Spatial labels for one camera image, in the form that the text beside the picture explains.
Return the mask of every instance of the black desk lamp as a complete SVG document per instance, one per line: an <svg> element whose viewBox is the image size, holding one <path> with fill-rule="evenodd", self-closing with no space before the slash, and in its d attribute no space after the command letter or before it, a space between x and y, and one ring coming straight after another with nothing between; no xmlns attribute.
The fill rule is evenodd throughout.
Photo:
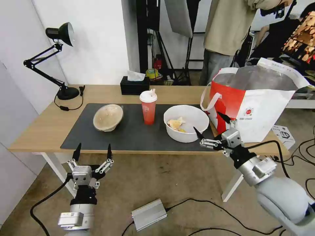
<svg viewBox="0 0 315 236"><path fill-rule="evenodd" d="M64 23L62 26L60 26L59 29L57 28L47 28L46 29L46 35L47 37L51 38L55 44L51 46L50 48L46 49L45 51L41 52L40 54L24 61L24 65L35 71L36 73L40 74L41 76L45 77L46 79L50 80L54 84L58 85L60 87L57 97L60 100L69 100L77 97L80 92L76 88L71 88L65 85L65 82L58 80L54 77L51 77L47 75L46 73L42 72L41 70L37 69L35 66L42 61L45 61L46 59L52 57L53 55L59 53L62 51L63 44L59 42L59 40L62 40L64 43L68 44L69 46L73 47L74 43L74 32L72 25L70 22ZM57 51L54 51L52 54L46 56L46 57L39 57L42 54L52 50L53 48L57 49Z"/></svg>

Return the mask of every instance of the black tissue box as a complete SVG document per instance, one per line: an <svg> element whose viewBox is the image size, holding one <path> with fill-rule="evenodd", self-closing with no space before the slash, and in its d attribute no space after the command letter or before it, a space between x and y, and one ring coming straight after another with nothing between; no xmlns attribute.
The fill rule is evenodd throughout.
<svg viewBox="0 0 315 236"><path fill-rule="evenodd" d="M150 90L150 79L146 76L143 81L129 81L127 76L124 76L120 89L122 95L140 95L143 91Z"/></svg>

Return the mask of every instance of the concrete floor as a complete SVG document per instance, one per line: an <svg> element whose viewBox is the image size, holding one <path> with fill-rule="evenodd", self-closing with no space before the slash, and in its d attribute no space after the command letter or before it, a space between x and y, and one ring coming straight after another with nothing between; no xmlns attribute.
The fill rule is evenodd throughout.
<svg viewBox="0 0 315 236"><path fill-rule="evenodd" d="M297 143L312 138L315 113L310 110L286 109L277 124L288 126ZM99 164L105 155L82 154L80 164ZM269 232L279 223L269 216L256 202L254 188L242 182L227 203L221 194L233 176L234 169L225 156L209 158L189 155L114 155L115 164L101 180L97 190L98 204L95 210L93 235L120 236L132 221L130 212L160 198L165 207L187 198L211 200L236 216L247 227ZM287 167L292 179L304 187L307 178L314 178L314 167L296 160L294 167ZM283 176L278 165L277 176ZM0 236L44 235L39 225L30 217L29 210L61 182L46 165L0 230ZM315 181L309 182L315 195ZM61 212L67 212L71 200L67 189L47 200L35 209L36 216L47 227L50 235L64 235L57 226ZM137 233L132 225L126 236L186 236L200 228L222 227L240 235L260 235L250 232L233 218L209 203L186 202L168 212L168 217ZM196 234L233 235L222 231L204 231Z"/></svg>

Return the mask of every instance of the plastic cup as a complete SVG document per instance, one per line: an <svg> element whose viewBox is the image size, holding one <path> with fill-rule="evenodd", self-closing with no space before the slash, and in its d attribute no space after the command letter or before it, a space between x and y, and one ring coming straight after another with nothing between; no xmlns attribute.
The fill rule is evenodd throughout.
<svg viewBox="0 0 315 236"><path fill-rule="evenodd" d="M142 113L144 123L146 125L152 125L155 117L155 106L157 101L157 95L155 89L150 91L144 91L140 94L140 101L142 102Z"/></svg>

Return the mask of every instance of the gray pants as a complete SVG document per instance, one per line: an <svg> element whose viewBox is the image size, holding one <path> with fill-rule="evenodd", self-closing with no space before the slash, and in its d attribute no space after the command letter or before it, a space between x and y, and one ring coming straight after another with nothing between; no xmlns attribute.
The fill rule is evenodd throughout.
<svg viewBox="0 0 315 236"><path fill-rule="evenodd" d="M204 50L203 68L199 80L200 86L207 85L221 68L230 67L233 56L223 55L217 52Z"/></svg>

